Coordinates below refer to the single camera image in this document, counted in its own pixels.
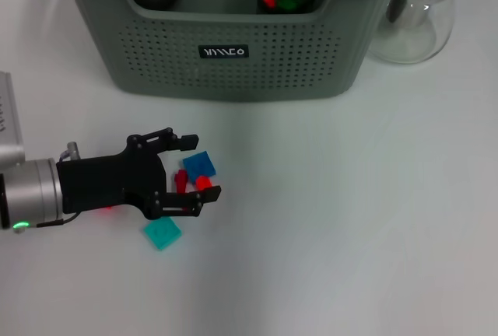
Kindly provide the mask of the blue square plate brick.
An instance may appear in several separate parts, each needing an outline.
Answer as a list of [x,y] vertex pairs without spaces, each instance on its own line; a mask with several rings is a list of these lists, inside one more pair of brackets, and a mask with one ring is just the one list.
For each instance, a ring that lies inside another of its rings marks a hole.
[[216,169],[206,151],[185,158],[182,163],[190,180],[196,180],[200,176],[213,177],[216,175]]

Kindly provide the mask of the grey perforated storage bin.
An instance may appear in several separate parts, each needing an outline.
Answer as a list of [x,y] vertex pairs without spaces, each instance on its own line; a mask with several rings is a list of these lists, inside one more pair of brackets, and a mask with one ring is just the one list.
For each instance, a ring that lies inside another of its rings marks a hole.
[[110,77],[137,94],[225,101],[337,96],[354,83],[389,0],[314,0],[268,14],[258,0],[75,0]]

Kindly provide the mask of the teal square plate brick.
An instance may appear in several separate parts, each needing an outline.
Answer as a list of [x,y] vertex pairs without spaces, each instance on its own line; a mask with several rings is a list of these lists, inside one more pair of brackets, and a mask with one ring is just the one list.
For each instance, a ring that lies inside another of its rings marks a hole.
[[151,221],[143,232],[157,250],[164,250],[182,236],[181,230],[169,217]]

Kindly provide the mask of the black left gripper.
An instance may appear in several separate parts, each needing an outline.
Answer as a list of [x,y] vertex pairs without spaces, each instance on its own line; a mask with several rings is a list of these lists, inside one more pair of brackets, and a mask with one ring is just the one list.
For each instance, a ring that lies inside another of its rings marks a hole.
[[131,205],[149,220],[198,217],[205,204],[218,200],[222,188],[167,192],[159,158],[162,152],[194,150],[198,141],[197,135],[178,136],[172,128],[165,128],[129,136],[125,149],[116,155],[58,162],[64,213]]

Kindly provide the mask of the glass carafe with black lid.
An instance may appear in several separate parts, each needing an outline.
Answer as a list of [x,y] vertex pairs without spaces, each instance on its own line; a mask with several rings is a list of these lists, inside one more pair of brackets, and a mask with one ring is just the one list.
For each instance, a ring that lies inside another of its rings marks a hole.
[[370,53],[383,61],[417,64],[447,44],[455,22],[455,0],[390,0]]

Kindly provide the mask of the dark red curved brick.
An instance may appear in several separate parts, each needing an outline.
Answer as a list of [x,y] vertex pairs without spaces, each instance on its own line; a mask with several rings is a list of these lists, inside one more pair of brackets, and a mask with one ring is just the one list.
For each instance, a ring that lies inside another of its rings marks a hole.
[[186,170],[180,169],[174,174],[174,184],[176,192],[179,194],[185,194],[188,184],[188,173]]

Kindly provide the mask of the silver wrist connector stub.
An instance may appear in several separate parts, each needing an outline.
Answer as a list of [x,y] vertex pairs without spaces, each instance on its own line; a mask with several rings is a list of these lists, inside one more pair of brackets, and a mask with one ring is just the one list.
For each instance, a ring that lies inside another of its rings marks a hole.
[[80,160],[79,149],[76,142],[69,142],[66,146],[66,149],[59,156],[59,161],[63,162],[65,160]]

